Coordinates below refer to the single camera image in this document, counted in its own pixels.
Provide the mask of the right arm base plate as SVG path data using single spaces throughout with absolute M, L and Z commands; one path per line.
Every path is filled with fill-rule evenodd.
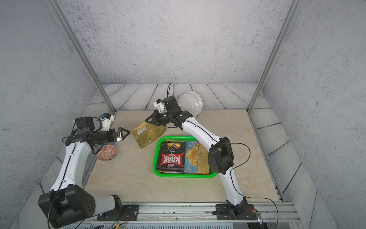
M 252 204 L 248 204 L 239 214 L 234 214 L 234 209 L 228 204 L 216 204 L 215 211 L 211 212 L 217 220 L 258 220 L 257 210 Z

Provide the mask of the tan green chips bag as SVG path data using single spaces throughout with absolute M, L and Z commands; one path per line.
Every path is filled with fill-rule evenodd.
M 132 135 L 140 149 L 143 149 L 158 139 L 165 131 L 166 127 L 164 126 L 156 126 L 142 122 L 132 130 Z

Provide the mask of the tan blue chips bag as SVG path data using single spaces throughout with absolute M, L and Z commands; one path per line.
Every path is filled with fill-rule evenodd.
M 176 173 L 176 174 L 194 174 L 194 175 L 205 175 L 205 176 L 211 174 L 211 169 L 208 165 L 207 149 L 198 141 L 184 141 L 184 142 L 186 142 L 185 171 L 184 173 Z

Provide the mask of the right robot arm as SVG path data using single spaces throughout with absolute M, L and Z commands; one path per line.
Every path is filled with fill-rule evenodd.
M 188 111 L 183 111 L 175 97 L 169 96 L 153 103 L 155 110 L 145 121 L 155 126 L 173 124 L 196 138 L 208 150 L 208 165 L 219 175 L 227 195 L 231 217 L 243 216 L 248 206 L 234 173 L 234 154 L 227 137 L 220 138 L 204 128 Z

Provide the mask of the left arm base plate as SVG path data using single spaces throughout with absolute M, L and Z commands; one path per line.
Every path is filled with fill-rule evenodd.
M 111 211 L 99 214 L 97 216 L 98 221 L 136 221 L 139 211 L 139 205 L 137 204 L 123 204 L 117 206 Z

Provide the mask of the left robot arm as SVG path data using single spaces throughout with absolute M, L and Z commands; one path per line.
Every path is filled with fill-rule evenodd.
M 63 138 L 66 152 L 61 170 L 50 191 L 38 200 L 48 228 L 59 229 L 98 215 L 118 220 L 124 214 L 118 195 L 95 198 L 83 188 L 87 158 L 97 154 L 94 148 L 122 141 L 130 134 L 124 128 L 112 128 L 114 119 L 109 113 L 76 118 L 71 134 Z

